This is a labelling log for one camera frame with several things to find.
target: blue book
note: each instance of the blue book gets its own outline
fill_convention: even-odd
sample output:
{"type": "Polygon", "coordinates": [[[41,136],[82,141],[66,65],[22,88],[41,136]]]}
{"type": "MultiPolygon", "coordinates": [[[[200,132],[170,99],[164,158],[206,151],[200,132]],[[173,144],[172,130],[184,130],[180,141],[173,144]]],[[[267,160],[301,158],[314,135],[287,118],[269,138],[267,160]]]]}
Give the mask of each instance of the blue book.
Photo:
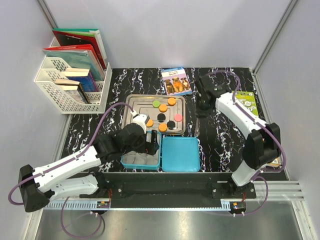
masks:
{"type": "Polygon", "coordinates": [[[54,51],[43,50],[47,57],[62,58],[72,68],[90,69],[96,81],[104,81],[105,73],[91,51],[54,51]]]}
{"type": "Polygon", "coordinates": [[[66,70],[61,73],[70,80],[80,82],[85,92],[99,92],[97,84],[89,69],[67,67],[66,70]]]}

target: dog book cover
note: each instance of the dog book cover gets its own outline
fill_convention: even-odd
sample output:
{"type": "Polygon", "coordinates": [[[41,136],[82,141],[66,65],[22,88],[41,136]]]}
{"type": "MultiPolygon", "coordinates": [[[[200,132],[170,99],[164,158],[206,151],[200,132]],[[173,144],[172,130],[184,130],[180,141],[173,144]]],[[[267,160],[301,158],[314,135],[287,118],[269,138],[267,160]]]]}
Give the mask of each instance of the dog book cover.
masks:
{"type": "Polygon", "coordinates": [[[161,75],[167,95],[181,96],[192,93],[186,71],[183,67],[163,69],[161,75]]]}

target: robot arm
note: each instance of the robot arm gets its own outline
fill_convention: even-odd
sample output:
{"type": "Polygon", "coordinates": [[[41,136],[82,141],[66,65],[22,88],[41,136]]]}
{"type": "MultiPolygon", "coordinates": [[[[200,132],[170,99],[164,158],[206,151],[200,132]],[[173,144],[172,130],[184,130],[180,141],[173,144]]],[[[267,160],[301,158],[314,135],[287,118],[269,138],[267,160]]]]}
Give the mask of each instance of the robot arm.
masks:
{"type": "Polygon", "coordinates": [[[119,131],[100,135],[81,156],[79,155],[85,148],[45,166],[36,168],[30,165],[23,166],[20,169],[19,182],[30,176],[39,175],[19,187],[25,211],[34,212],[45,207],[50,201],[63,197],[92,195],[99,192],[103,195],[107,182],[102,173],[89,174],[81,178],[67,178],[110,162],[131,151],[154,155],[159,145],[156,131],[151,133],[151,142],[146,141],[146,123],[149,116],[136,112],[132,114],[134,117],[131,124],[119,131]],[[46,173],[46,170],[52,168],[55,169],[46,173]]]}
{"type": "Polygon", "coordinates": [[[248,184],[261,168],[281,155],[278,146],[257,123],[266,127],[279,142],[280,128],[275,123],[267,124],[255,116],[237,99],[235,100],[238,103],[236,105],[231,90],[223,85],[213,86],[208,77],[200,78],[195,85],[198,90],[196,95],[197,118],[206,118],[213,109],[217,109],[239,128],[246,139],[242,152],[243,162],[232,173],[229,181],[230,192],[236,192],[239,187],[248,184]]]}

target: blue plastic box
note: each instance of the blue plastic box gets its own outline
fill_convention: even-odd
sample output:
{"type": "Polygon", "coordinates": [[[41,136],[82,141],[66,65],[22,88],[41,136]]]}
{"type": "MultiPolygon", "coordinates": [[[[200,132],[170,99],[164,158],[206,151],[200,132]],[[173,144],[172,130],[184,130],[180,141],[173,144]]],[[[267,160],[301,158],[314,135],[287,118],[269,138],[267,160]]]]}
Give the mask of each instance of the blue plastic box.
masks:
{"type": "Polygon", "coordinates": [[[167,136],[162,140],[164,172],[196,173],[200,170],[199,142],[196,137],[167,136]]]}
{"type": "MultiPolygon", "coordinates": [[[[150,141],[151,131],[147,132],[146,140],[150,141]]],[[[135,151],[128,152],[121,158],[121,164],[126,169],[142,169],[142,170],[158,170],[161,162],[161,147],[162,147],[162,135],[157,133],[157,141],[159,149],[154,156],[150,156],[146,153],[137,153],[135,151]]]]}

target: book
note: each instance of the book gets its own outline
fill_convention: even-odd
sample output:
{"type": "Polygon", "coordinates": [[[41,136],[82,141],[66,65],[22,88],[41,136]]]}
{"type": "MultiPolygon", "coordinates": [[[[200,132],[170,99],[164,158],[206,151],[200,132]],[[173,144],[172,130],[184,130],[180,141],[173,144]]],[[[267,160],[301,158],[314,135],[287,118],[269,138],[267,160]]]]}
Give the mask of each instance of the book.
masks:
{"type": "Polygon", "coordinates": [[[96,42],[98,43],[98,47],[99,47],[100,52],[102,54],[102,57],[105,61],[107,61],[107,54],[106,54],[105,46],[102,41],[99,29],[96,29],[96,28],[54,28],[53,30],[60,31],[60,32],[67,32],[67,33],[77,33],[80,35],[94,34],[96,42]]]}
{"type": "Polygon", "coordinates": [[[69,80],[69,79],[64,79],[64,78],[58,78],[54,81],[55,84],[57,85],[64,85],[64,86],[78,86],[79,90],[81,92],[81,94],[84,97],[84,102],[86,104],[90,104],[90,100],[87,96],[87,94],[85,93],[84,88],[82,87],[81,83],[79,81],[73,81],[73,80],[69,80]]]}
{"type": "Polygon", "coordinates": [[[250,112],[259,117],[255,94],[253,92],[237,91],[235,97],[240,101],[240,103],[249,109],[250,112]]]}
{"type": "Polygon", "coordinates": [[[192,93],[186,71],[183,67],[163,69],[161,75],[167,95],[181,96],[192,93]]]}
{"type": "Polygon", "coordinates": [[[85,92],[99,92],[98,86],[89,69],[67,67],[65,71],[61,73],[70,80],[80,82],[85,92]]]}
{"type": "Polygon", "coordinates": [[[74,100],[81,104],[88,104],[85,96],[76,85],[58,85],[62,90],[69,94],[74,100]]]}
{"type": "Polygon", "coordinates": [[[99,59],[102,69],[107,69],[107,62],[103,57],[102,50],[100,50],[97,41],[97,39],[99,39],[98,36],[96,39],[96,36],[74,34],[65,31],[52,30],[52,32],[61,46],[91,44],[99,59]]]}
{"type": "Polygon", "coordinates": [[[104,81],[105,73],[99,66],[99,63],[95,59],[91,51],[72,51],[72,50],[43,50],[47,57],[61,58],[66,61],[72,68],[76,69],[90,69],[93,78],[96,81],[104,81]]]}
{"type": "Polygon", "coordinates": [[[101,71],[103,71],[102,66],[99,62],[98,56],[94,50],[94,48],[92,47],[91,44],[84,44],[84,45],[70,45],[70,46],[52,46],[52,47],[47,47],[44,48],[44,50],[49,50],[49,51],[92,51],[92,54],[94,55],[94,58],[96,59],[96,61],[99,63],[99,66],[101,68],[101,71]]]}
{"type": "Polygon", "coordinates": [[[273,160],[272,162],[268,163],[267,166],[268,166],[268,167],[274,167],[274,168],[280,167],[279,159],[276,158],[276,159],[273,160]]]}

